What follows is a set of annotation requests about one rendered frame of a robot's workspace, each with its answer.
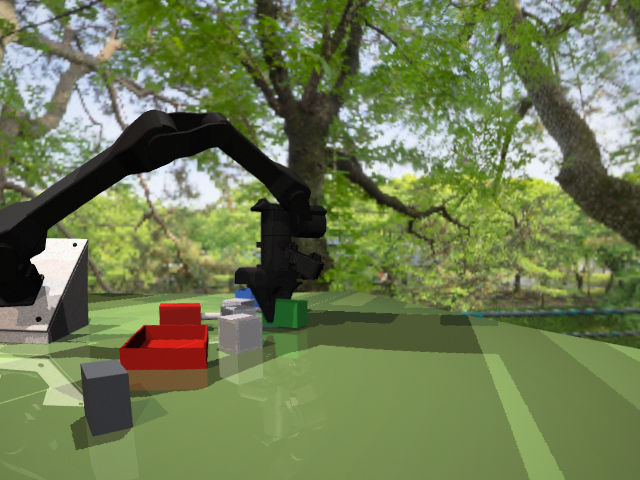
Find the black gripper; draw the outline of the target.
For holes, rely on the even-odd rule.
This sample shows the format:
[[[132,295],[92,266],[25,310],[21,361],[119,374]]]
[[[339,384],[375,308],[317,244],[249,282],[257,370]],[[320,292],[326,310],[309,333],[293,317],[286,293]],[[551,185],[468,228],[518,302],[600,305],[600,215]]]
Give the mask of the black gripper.
[[[257,248],[261,248],[261,265],[239,267],[235,272],[235,284],[247,284],[268,323],[274,320],[276,298],[291,299],[294,290],[303,283],[296,279],[308,280],[291,268],[281,271],[290,243],[295,248],[290,236],[262,236],[261,242],[257,242]]]

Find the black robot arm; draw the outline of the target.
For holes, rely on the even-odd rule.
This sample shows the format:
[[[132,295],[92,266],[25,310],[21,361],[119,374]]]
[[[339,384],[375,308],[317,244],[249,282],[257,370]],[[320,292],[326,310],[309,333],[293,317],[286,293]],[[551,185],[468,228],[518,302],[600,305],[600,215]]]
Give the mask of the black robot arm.
[[[0,308],[34,305],[44,275],[31,258],[45,250],[50,227],[128,175],[216,147],[261,181],[278,201],[264,198],[250,208],[261,212],[261,236],[325,234],[327,211],[309,204],[310,188],[287,166],[268,158],[224,114],[149,110],[114,144],[39,196],[0,209]],[[323,266],[321,255],[303,254],[290,243],[281,271],[291,268],[315,280]]]

